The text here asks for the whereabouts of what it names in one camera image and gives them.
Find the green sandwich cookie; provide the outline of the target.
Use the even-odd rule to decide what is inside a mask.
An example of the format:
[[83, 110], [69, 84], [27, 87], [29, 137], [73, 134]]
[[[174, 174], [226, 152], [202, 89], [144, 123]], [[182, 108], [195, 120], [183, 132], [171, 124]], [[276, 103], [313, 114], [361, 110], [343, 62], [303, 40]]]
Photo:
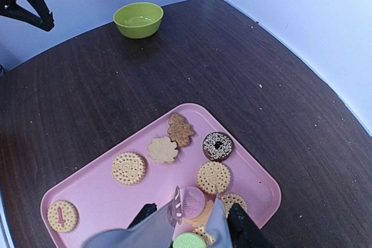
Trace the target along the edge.
[[207, 245], [199, 235], [188, 232], [178, 235], [172, 248], [207, 248]]

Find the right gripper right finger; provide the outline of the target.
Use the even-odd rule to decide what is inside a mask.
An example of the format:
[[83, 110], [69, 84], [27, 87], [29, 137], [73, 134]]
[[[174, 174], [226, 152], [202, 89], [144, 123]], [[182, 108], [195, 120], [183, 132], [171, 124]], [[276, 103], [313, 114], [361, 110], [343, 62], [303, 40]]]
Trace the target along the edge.
[[227, 223], [233, 247], [270, 247], [270, 241], [238, 203], [229, 209]]

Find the metal serving tongs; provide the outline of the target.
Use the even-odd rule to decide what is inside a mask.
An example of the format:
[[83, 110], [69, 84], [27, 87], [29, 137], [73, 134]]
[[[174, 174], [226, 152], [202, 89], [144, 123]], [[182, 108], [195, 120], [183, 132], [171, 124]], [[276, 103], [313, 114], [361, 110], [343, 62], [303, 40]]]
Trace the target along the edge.
[[[134, 227], [100, 232], [86, 240], [83, 247], [169, 247], [182, 216], [180, 188], [176, 187], [168, 203]], [[205, 231], [216, 239], [213, 247], [233, 246], [218, 191]]]

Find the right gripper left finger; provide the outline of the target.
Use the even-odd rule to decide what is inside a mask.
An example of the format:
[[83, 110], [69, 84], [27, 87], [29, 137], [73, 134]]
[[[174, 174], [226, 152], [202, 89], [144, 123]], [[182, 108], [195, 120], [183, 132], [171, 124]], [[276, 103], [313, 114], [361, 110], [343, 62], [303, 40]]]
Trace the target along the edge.
[[142, 209], [139, 211], [139, 213], [134, 217], [132, 222], [127, 227], [128, 229], [134, 227], [147, 217], [149, 217], [151, 214], [157, 211], [157, 205], [155, 203], [151, 204], [145, 204]]

